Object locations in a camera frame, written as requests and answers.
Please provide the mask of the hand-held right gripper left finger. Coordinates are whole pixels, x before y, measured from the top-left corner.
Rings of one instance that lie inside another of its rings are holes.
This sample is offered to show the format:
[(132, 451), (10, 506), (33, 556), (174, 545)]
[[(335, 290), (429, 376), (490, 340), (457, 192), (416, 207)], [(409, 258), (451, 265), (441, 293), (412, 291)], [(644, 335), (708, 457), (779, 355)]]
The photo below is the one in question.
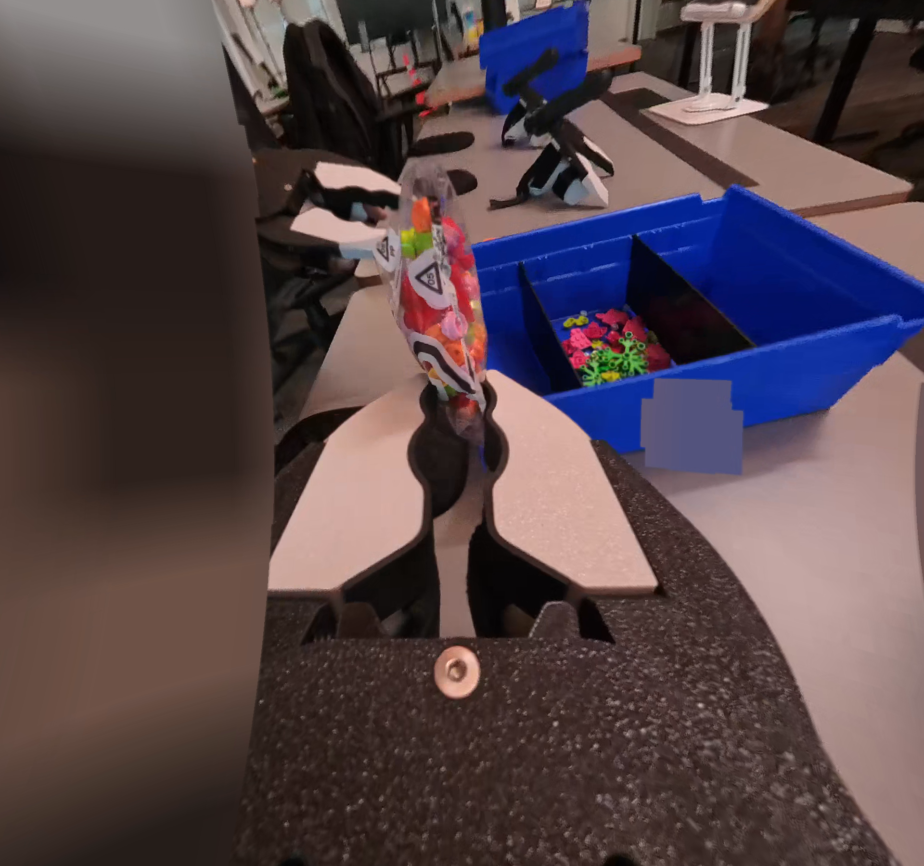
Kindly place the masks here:
[(332, 433), (272, 553), (270, 595), (344, 598), (423, 530), (409, 449), (427, 386), (408, 378)]

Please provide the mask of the white folding stand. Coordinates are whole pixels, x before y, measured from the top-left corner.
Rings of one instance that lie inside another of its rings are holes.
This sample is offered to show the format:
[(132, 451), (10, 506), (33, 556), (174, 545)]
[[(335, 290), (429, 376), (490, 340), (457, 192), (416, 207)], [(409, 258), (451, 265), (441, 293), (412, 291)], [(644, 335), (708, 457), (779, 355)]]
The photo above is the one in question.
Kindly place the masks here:
[[(758, 0), (756, 5), (734, 0), (694, 0), (685, 5), (681, 18), (688, 24), (698, 25), (700, 31), (699, 91), (695, 96), (655, 105), (651, 112), (668, 121), (693, 127), (756, 114), (768, 108), (768, 103), (749, 99), (745, 92), (752, 29), (769, 8), (770, 0)], [(718, 25), (735, 28), (729, 93), (713, 88), (713, 52)]]

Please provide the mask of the small blue storage bin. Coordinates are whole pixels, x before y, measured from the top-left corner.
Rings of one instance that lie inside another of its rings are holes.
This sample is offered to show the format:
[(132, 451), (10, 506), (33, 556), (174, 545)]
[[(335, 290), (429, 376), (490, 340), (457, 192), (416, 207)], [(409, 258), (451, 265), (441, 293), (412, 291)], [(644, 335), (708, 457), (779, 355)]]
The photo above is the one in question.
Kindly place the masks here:
[(531, 86), (547, 99), (579, 86), (588, 69), (589, 18), (587, 3), (579, 0), (485, 32), (479, 39), (479, 67), (491, 110), (505, 116), (514, 108), (516, 98), (506, 95), (503, 86), (549, 49), (557, 52), (557, 62)]

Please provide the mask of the black office chair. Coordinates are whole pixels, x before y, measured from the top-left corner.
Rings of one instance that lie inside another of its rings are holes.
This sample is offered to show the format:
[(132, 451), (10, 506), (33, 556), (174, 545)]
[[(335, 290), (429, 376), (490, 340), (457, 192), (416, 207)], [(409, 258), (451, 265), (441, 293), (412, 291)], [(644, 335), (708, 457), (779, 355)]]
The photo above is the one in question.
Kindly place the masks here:
[(290, 138), (379, 172), (388, 168), (385, 107), (353, 54), (324, 21), (290, 23), (283, 35)]

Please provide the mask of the black bin divider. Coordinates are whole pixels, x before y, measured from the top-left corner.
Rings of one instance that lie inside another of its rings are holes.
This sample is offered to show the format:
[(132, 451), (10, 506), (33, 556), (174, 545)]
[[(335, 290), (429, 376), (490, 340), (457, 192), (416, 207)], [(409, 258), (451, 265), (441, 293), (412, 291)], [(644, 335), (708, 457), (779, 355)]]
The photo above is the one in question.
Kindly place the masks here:
[(630, 309), (641, 316), (641, 311), (654, 297), (686, 293), (695, 293), (706, 298), (698, 288), (690, 283), (679, 271), (676, 271), (669, 262), (658, 255), (640, 235), (634, 234), (631, 238), (626, 295)]
[(525, 262), (517, 263), (516, 274), (526, 334), (533, 354), (547, 376), (548, 393), (554, 395), (581, 389), (578, 374), (527, 275)]

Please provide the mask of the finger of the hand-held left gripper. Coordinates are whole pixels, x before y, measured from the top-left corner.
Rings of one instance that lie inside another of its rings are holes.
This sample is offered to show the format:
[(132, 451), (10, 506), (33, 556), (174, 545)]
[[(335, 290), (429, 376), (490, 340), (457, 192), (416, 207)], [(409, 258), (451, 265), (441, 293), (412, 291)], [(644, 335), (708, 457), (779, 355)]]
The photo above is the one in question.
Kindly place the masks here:
[(369, 167), (319, 161), (313, 169), (313, 175), (323, 190), (389, 197), (399, 197), (401, 194), (399, 183)]
[(345, 259), (372, 259), (377, 253), (388, 258), (397, 251), (397, 236), (387, 223), (387, 215), (374, 209), (354, 209), (349, 218), (309, 209), (293, 219), (290, 232), (331, 246)]

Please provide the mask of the pile of colourful lego pieces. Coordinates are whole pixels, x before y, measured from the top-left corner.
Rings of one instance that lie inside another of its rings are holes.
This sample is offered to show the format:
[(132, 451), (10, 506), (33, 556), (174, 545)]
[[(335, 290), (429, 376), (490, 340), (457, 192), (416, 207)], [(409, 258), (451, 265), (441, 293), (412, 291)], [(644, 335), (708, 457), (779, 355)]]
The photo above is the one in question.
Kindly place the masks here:
[(675, 367), (653, 329), (628, 307), (582, 310), (552, 326), (580, 387), (606, 386)]

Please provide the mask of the clear printed plastic bag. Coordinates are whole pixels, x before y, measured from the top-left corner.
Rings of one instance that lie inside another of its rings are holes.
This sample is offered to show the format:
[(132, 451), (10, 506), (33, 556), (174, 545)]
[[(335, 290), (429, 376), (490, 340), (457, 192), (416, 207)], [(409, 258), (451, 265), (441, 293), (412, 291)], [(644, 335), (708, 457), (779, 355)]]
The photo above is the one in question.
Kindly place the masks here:
[(449, 427), (483, 444), (488, 330), (460, 198), (449, 171), (432, 158), (410, 160), (398, 183), (398, 207), (373, 258)]

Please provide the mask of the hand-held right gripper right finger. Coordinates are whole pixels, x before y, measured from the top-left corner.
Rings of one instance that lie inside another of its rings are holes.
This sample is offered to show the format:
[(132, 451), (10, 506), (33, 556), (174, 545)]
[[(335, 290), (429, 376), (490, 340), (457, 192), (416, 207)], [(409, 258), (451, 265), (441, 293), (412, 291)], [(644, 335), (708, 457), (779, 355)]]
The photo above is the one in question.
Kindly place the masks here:
[(491, 530), (574, 595), (653, 595), (658, 581), (590, 437), (545, 398), (486, 373), (501, 459)]

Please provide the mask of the blue plastic bin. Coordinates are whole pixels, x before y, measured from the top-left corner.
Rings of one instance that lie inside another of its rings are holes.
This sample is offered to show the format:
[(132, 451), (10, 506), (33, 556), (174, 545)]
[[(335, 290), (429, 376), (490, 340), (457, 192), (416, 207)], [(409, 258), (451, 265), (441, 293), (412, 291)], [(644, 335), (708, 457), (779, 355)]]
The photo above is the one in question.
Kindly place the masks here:
[[(549, 394), (523, 321), (517, 263), (548, 317), (627, 304), (638, 234), (727, 315), (755, 349), (606, 386)], [(642, 402), (662, 378), (729, 385), (743, 426), (827, 410), (922, 328), (922, 283), (842, 238), (732, 187), (575, 218), (474, 247), (488, 367), (619, 453), (642, 442)]]

